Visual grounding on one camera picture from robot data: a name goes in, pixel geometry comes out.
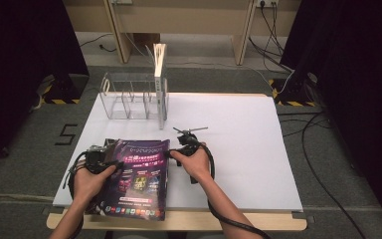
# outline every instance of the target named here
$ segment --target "clear acrylic box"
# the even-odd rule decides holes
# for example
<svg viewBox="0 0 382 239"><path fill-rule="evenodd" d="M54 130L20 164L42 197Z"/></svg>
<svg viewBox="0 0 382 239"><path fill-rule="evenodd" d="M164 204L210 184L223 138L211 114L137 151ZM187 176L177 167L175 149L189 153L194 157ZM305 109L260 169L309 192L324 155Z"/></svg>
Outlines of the clear acrylic box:
<svg viewBox="0 0 382 239"><path fill-rule="evenodd" d="M159 118L154 74L106 73L99 95L111 120Z"/></svg>

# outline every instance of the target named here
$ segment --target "forearm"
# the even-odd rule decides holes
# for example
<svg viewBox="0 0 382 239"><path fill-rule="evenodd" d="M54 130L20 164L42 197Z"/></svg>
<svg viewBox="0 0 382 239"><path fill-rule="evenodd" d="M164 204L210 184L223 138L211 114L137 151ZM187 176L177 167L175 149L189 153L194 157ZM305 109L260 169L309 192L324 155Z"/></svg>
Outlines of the forearm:
<svg viewBox="0 0 382 239"><path fill-rule="evenodd" d="M253 224L229 199L219 185L210 177L205 176L199 179L199 183L207 194L207 198L213 208L222 216L241 222L250 226ZM224 234L227 238L262 238L262 236L248 232L244 229L229 225L220 221Z"/></svg>
<svg viewBox="0 0 382 239"><path fill-rule="evenodd" d="M62 239L72 236L79 226L88 204L89 203L86 200L73 201L70 208L53 231L50 239Z"/></svg>

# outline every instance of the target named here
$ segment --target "hand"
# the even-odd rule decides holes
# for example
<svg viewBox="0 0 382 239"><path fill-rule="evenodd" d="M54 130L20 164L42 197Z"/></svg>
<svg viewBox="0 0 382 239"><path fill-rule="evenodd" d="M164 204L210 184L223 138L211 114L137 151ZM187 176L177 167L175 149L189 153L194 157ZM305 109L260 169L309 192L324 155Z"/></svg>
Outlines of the hand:
<svg viewBox="0 0 382 239"><path fill-rule="evenodd" d="M176 150L172 150L170 155L180 161L185 171L197 181L206 176L210 177L209 156L201 146L191 156L185 156Z"/></svg>
<svg viewBox="0 0 382 239"><path fill-rule="evenodd" d="M79 169L74 178L74 199L86 203L90 202L90 200L100 192L104 181L111 176L115 170L115 165L108 167L99 174L92 174L85 168Z"/></svg>

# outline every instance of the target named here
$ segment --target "gray floor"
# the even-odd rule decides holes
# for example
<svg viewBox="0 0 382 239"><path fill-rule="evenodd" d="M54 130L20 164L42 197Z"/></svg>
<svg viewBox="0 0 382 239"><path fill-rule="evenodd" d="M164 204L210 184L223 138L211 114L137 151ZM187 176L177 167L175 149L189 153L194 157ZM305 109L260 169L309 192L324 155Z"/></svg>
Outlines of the gray floor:
<svg viewBox="0 0 382 239"><path fill-rule="evenodd" d="M84 43L100 36L97 33L78 34ZM263 59L249 46L244 67L234 66L229 37L162 35L168 43L169 86L171 92L264 93L270 96L266 79L283 78L266 70ZM260 45L266 39L257 39ZM64 175L69 158L82 133L100 80L105 72L148 71L147 58L134 52L128 64L118 62L116 52L98 48L104 44L113 48L111 36L83 46L90 66L91 78L77 105L42 105L32 112L9 145L9 156L0 158L0 238L46 238L51 230L46 226L47 213ZM270 69L279 70L268 65ZM274 238L360 238L357 230L313 176L304 157L301 132L312 115L321 107L277 106L286 151L299 191L308 227L301 232L269 232ZM335 134L326 115L307 129L304 147L309 162L327 190L345 208L367 238L382 238L382 209L365 178L351 166L342 142ZM65 124L76 124L66 133L74 134L70 145L60 137ZM116 232L114 238L165 238L154 232ZM104 238L103 231L84 230L80 238ZM189 238L222 238L216 233L192 233Z"/></svg>

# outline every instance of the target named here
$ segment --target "magazine cover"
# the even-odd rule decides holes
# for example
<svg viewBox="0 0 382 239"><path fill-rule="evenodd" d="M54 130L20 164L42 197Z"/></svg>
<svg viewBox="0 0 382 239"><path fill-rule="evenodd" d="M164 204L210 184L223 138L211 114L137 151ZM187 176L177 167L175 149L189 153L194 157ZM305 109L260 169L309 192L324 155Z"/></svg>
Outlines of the magazine cover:
<svg viewBox="0 0 382 239"><path fill-rule="evenodd" d="M97 196L101 215L162 221L165 218L169 140L118 140L112 160L123 161Z"/></svg>

